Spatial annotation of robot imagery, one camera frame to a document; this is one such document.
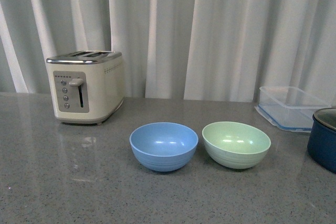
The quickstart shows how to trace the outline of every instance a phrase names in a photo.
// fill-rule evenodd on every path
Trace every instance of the white curtain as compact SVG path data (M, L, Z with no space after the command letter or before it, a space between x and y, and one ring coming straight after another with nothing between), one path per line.
M128 97L336 101L336 0L0 0L0 91L48 93L45 59L123 54Z

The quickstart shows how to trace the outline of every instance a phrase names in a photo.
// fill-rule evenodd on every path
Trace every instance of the toaster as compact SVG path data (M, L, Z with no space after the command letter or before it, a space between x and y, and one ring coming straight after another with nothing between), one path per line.
M122 104L122 54L78 51L46 59L55 117L64 123L101 124Z

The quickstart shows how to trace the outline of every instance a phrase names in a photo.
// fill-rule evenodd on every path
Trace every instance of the plastic bowl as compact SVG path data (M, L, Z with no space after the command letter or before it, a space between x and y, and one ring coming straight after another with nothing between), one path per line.
M202 135L210 157L233 169L255 166L271 146L271 140L263 131L237 122L209 124L203 128Z
M170 172L191 160L198 136L181 124L151 123L133 131L130 144L140 164L157 172Z

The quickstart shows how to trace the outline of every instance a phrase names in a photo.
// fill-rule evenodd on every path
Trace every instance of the container lid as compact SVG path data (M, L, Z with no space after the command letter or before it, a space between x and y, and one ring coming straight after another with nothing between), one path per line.
M324 126L336 131L336 108L316 110L314 117Z

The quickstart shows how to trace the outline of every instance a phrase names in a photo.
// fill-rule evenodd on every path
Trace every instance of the plastic container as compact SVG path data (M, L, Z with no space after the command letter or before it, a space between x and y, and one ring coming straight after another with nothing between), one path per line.
M329 108L325 101L296 87L260 87L257 111L286 131L310 132L316 110Z

